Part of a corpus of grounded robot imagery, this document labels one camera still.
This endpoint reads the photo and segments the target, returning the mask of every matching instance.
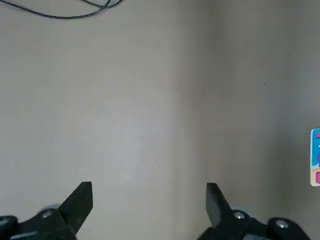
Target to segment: black cable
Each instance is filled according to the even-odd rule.
[[[94,12],[91,12],[91,13],[88,13],[88,14],[84,14],[84,15],[78,15],[78,16],[55,16],[55,15],[49,15],[49,14],[44,14],[44,13],[41,13],[41,12],[38,12],[38,11],[34,11],[34,10],[29,9],[27,7],[24,7],[24,6],[21,6],[21,5],[6,1],[6,0],[0,0],[1,3],[10,5],[10,6],[12,6],[14,8],[17,8],[17,9],[20,9],[20,10],[22,10],[24,12],[28,12],[28,13],[31,13],[31,14],[34,14],[34,15],[38,15],[38,16],[41,16],[41,17],[45,17],[45,18],[49,18],[49,19],[64,19],[64,20],[84,19],[84,18],[88,18],[88,17],[94,16],[94,15],[97,15],[97,14],[101,13],[105,9],[110,9],[110,8],[113,8],[113,7],[117,6],[123,0],[118,0],[117,2],[115,2],[115,3],[111,4],[111,5],[109,5],[111,0],[107,0],[105,5],[99,5],[99,4],[96,4],[96,3],[93,3],[93,2],[90,2],[90,1],[87,1],[87,0],[82,0],[82,1],[87,3],[87,4],[90,4],[92,6],[98,7],[99,9],[97,11],[94,11]]]
[[[97,3],[94,3],[94,2],[91,2],[91,1],[88,1],[88,0],[80,0],[80,1],[82,1],[82,2],[84,2],[84,3],[86,3],[86,4],[89,4],[89,5],[91,5],[91,6],[95,6],[95,7],[97,7],[97,8],[102,8],[102,7],[104,6],[104,5],[100,5],[100,4],[97,4]],[[107,9],[111,9],[111,8],[119,5],[122,1],[123,1],[123,0],[118,0],[118,1],[115,2],[115,3],[113,3],[113,4],[111,4],[111,5],[108,5],[108,7],[106,7],[106,8],[107,8]]]

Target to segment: wire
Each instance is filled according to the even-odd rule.
[[[84,15],[55,16],[55,15],[49,15],[49,14],[44,14],[44,13],[41,13],[41,12],[38,12],[38,11],[34,11],[34,10],[32,10],[30,8],[27,8],[25,6],[21,6],[21,5],[6,1],[6,0],[0,0],[0,3],[4,3],[4,4],[10,5],[10,6],[16,8],[16,9],[20,9],[20,10],[22,10],[24,12],[28,12],[28,13],[31,13],[31,14],[34,14],[34,15],[37,15],[37,16],[41,16],[41,17],[45,17],[45,18],[49,18],[49,19],[71,20],[71,19],[84,19],[84,18],[88,18],[88,17],[94,16],[94,15],[97,15],[97,14],[101,13],[105,9],[111,9],[111,8],[119,5],[123,0],[118,0],[117,2],[115,2],[113,4],[110,4],[111,0],[108,0],[106,2],[106,4],[104,4],[104,5],[99,5],[99,4],[93,3],[93,2],[88,1],[88,0],[81,0],[81,1],[83,1],[83,2],[85,2],[87,4],[90,4],[92,6],[95,6],[95,7],[99,8],[99,9],[94,11],[94,12],[91,12],[91,13],[88,13],[88,14],[84,14]]]
[[[104,6],[104,5],[100,5],[100,4],[97,4],[97,3],[94,3],[94,2],[88,1],[88,0],[80,0],[80,1],[82,1],[82,2],[84,2],[84,3],[86,3],[86,4],[89,4],[89,5],[91,5],[91,6],[95,6],[95,7],[97,7],[97,8],[103,8],[103,6]],[[115,3],[113,3],[113,4],[111,4],[111,5],[108,5],[106,8],[107,8],[107,9],[111,9],[111,8],[119,5],[122,1],[123,1],[123,0],[119,0],[119,1],[117,1],[117,2],[115,2]]]

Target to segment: metal screw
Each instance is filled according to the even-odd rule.
[[[51,214],[52,214],[52,211],[51,210],[47,210],[42,214],[42,217],[45,219],[45,218],[49,217]]]
[[[8,222],[9,222],[8,219],[3,218],[3,219],[0,220],[0,226],[4,226],[4,225],[6,225]]]
[[[286,223],[285,221],[283,221],[283,220],[277,220],[276,222],[275,222],[275,224],[278,226],[278,227],[280,227],[280,228],[282,228],[282,229],[287,229],[289,226],[288,226],[288,223]]]
[[[234,216],[235,216],[237,219],[244,219],[244,218],[245,218],[245,215],[244,215],[242,212],[240,212],[240,211],[236,211],[236,212],[234,213]]]

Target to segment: black robotic claw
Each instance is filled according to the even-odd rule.
[[[198,240],[311,240],[289,219],[274,217],[263,224],[244,211],[232,210],[215,183],[206,186],[206,211],[212,227]]]
[[[92,184],[82,182],[59,208],[20,223],[15,216],[0,216],[0,240],[76,240],[92,208]]]

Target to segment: beige wall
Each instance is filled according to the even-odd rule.
[[[26,220],[91,180],[80,239],[194,240],[212,181],[317,239],[319,13],[316,0],[127,0],[60,21],[0,5],[0,213]]]

